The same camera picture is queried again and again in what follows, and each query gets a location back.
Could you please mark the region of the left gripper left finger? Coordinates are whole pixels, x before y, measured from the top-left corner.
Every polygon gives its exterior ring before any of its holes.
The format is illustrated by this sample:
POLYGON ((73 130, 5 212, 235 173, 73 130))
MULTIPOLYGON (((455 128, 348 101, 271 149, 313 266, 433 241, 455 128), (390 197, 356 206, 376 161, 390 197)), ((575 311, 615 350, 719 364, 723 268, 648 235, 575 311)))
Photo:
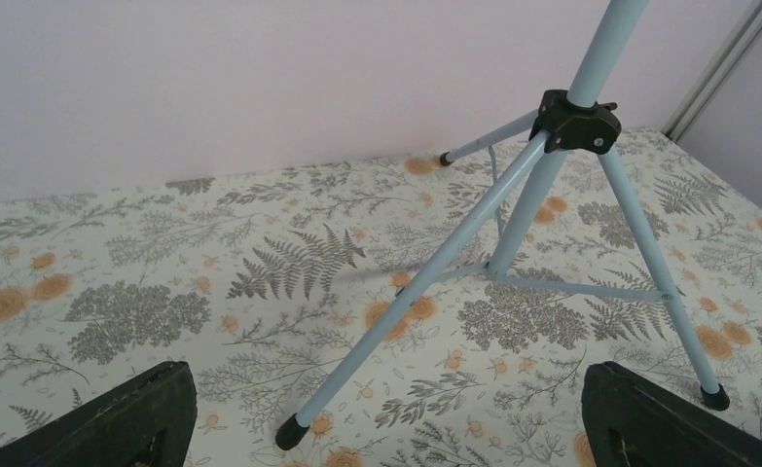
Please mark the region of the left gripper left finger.
POLYGON ((198 417, 185 361, 164 361, 0 448, 0 466, 181 466, 198 417))

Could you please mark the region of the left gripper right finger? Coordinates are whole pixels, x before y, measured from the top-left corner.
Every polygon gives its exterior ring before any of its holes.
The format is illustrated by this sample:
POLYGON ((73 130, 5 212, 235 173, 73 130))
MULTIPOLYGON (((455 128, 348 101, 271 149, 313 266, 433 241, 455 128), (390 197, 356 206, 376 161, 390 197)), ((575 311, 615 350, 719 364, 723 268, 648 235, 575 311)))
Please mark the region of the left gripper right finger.
POLYGON ((587 369, 581 404, 598 466, 762 466, 762 440, 615 362, 587 369))

